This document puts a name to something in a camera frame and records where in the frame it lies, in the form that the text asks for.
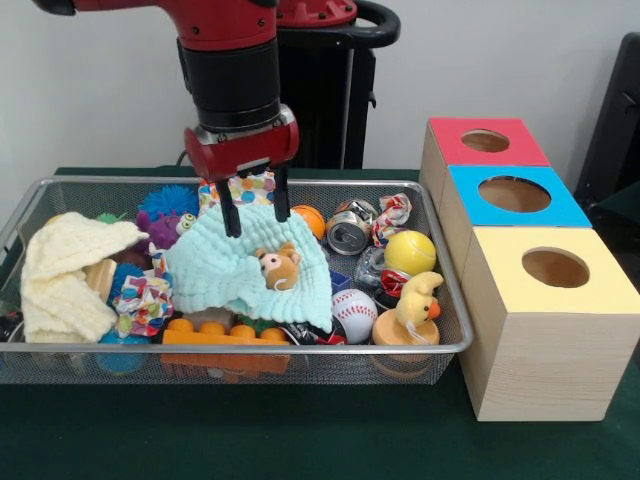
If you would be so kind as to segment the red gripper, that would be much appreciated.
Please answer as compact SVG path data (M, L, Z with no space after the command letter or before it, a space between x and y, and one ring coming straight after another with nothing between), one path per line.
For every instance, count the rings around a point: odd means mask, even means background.
M276 219L281 223L287 221L290 216L288 172L281 164L290 161L299 147L299 127L289 107L281 107L273 121L257 129L211 132L201 126L187 128L184 143L196 174L209 182L217 182L228 237L239 238L242 233L239 212L227 180L239 172L280 165L274 169L273 205Z

